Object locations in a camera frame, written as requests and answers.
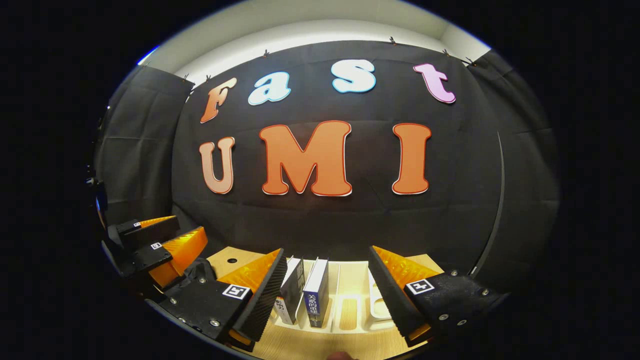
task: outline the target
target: blue book spine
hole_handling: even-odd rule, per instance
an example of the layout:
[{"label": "blue book spine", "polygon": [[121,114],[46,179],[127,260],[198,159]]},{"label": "blue book spine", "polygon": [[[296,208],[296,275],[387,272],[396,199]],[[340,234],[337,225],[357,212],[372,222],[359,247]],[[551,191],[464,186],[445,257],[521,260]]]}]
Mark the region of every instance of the blue book spine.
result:
[{"label": "blue book spine", "polygon": [[305,291],[305,305],[307,305],[307,313],[320,315],[320,299],[318,293]]}]

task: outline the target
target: white wall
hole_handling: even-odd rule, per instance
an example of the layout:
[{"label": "white wall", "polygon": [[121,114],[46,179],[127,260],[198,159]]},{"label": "white wall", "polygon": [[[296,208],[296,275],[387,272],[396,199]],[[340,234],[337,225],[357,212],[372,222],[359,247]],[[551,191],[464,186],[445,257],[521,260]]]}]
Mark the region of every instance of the white wall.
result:
[{"label": "white wall", "polygon": [[465,61],[467,61],[466,58],[476,60],[491,49],[485,43],[454,24],[447,26],[440,41],[445,44],[449,54]]},{"label": "white wall", "polygon": [[[425,47],[435,51],[447,48],[451,55],[459,57],[456,50],[435,38],[396,26],[360,20],[315,20],[277,26],[235,39],[200,56],[174,74],[181,78],[189,74],[187,80],[198,86],[206,80],[206,75],[215,76],[236,65],[258,58],[264,54],[265,49],[272,53],[319,42],[389,41],[389,36],[393,36],[394,40],[400,44]],[[450,38],[459,44],[456,47],[460,49],[464,49],[468,41],[458,32],[452,32]],[[465,51],[462,58],[464,56],[469,56],[468,52]]]},{"label": "white wall", "polygon": [[[207,11],[204,5],[202,15]],[[296,22],[332,19],[371,21],[436,39],[448,25],[441,17],[399,0],[245,0],[177,33],[147,62],[174,73],[210,50],[243,36]]]}]

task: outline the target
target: letter m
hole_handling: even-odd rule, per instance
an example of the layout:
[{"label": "letter m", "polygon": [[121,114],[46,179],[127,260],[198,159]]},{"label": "letter m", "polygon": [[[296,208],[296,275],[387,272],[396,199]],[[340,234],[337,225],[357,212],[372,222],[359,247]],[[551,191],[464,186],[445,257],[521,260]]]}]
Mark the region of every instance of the letter m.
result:
[{"label": "letter m", "polygon": [[319,196],[347,196],[351,184],[344,168],[344,142],[351,125],[344,121],[325,121],[314,130],[307,148],[302,150],[298,141],[285,125],[265,127],[260,132],[267,149],[267,182],[262,191],[269,195],[284,195],[289,185],[282,181],[284,168],[293,188],[303,193],[316,170],[316,181],[311,192]]}]

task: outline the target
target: white ceiling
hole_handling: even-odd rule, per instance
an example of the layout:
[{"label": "white ceiling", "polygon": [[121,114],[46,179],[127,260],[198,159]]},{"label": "white ceiling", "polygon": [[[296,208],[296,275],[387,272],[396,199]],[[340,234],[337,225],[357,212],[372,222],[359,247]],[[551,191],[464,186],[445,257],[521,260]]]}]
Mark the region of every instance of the white ceiling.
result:
[{"label": "white ceiling", "polygon": [[327,19],[377,22],[434,39],[440,39],[449,25],[422,8],[398,0],[247,0],[176,34],[145,63],[175,73],[212,49],[246,35],[295,22]]}]

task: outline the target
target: book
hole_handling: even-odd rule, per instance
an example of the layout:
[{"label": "book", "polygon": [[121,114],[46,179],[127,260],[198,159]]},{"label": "book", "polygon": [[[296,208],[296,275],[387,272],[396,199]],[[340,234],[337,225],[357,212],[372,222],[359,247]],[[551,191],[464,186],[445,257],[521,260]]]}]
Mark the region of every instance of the book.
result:
[{"label": "book", "polygon": [[303,289],[309,324],[322,327],[329,302],[329,261],[316,259]]},{"label": "book", "polygon": [[280,294],[276,297],[274,308],[283,323],[296,323],[296,312],[302,299],[302,289],[305,285],[304,259],[289,258],[287,273],[282,280]]}]

